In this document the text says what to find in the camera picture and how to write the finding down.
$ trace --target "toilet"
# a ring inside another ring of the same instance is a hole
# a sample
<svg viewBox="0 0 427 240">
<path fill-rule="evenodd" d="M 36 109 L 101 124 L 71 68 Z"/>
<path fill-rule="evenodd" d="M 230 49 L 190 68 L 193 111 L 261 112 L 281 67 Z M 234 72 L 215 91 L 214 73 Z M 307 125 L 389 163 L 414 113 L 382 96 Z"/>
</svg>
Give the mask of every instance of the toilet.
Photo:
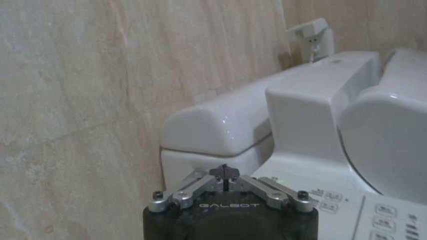
<svg viewBox="0 0 427 240">
<path fill-rule="evenodd" d="M 294 189 L 427 204 L 426 93 L 427 54 L 409 49 L 385 64 L 349 51 L 291 68 L 169 119 L 166 185 L 229 164 Z"/>
<path fill-rule="evenodd" d="M 175 113 L 163 126 L 166 188 L 195 170 L 229 164 L 251 175 L 274 152 L 266 88 L 303 71 L 301 65 Z"/>
</svg>

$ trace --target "toilet lid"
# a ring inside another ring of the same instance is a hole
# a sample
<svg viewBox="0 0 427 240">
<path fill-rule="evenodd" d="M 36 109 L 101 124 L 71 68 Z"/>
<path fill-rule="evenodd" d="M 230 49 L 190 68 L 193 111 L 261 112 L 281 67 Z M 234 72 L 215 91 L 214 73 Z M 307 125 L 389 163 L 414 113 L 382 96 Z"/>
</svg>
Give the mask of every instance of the toilet lid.
<svg viewBox="0 0 427 240">
<path fill-rule="evenodd" d="M 427 53 L 399 49 L 342 114 L 350 161 L 385 195 L 427 204 Z"/>
</svg>

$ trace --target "toilet tank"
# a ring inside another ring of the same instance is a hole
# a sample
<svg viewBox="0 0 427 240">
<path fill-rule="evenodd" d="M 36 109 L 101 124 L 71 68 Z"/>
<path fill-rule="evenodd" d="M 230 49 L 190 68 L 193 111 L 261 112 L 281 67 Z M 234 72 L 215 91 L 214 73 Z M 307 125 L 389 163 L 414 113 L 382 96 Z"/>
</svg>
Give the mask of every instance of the toilet tank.
<svg viewBox="0 0 427 240">
<path fill-rule="evenodd" d="M 427 53 L 395 51 L 339 118 L 355 169 L 385 195 L 427 204 Z"/>
<path fill-rule="evenodd" d="M 195 169 L 222 164 L 246 175 L 255 172 L 274 150 L 266 88 L 306 67 L 274 74 L 169 118 L 161 136 L 167 188 Z"/>
</svg>

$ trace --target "toilet tank lid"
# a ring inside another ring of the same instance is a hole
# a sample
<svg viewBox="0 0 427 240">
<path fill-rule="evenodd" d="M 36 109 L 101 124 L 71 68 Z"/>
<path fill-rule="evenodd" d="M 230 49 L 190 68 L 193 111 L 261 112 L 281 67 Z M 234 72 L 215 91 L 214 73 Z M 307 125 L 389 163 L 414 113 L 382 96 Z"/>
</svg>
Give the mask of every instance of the toilet tank lid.
<svg viewBox="0 0 427 240">
<path fill-rule="evenodd" d="M 266 88 L 306 67 L 294 67 L 177 112 L 163 126 L 162 147 L 230 157 L 241 154 L 273 131 Z"/>
</svg>

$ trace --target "bidet control panel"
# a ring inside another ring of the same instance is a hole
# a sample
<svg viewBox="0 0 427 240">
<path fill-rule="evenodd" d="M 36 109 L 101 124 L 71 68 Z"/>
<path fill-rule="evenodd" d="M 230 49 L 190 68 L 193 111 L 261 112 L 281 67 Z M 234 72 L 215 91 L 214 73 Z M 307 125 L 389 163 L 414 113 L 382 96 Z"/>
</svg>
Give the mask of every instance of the bidet control panel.
<svg viewBox="0 0 427 240">
<path fill-rule="evenodd" d="M 391 197 L 363 198 L 355 240 L 426 240 L 427 207 Z"/>
<path fill-rule="evenodd" d="M 427 206 L 265 168 L 255 175 L 310 192 L 319 240 L 427 240 Z"/>
</svg>

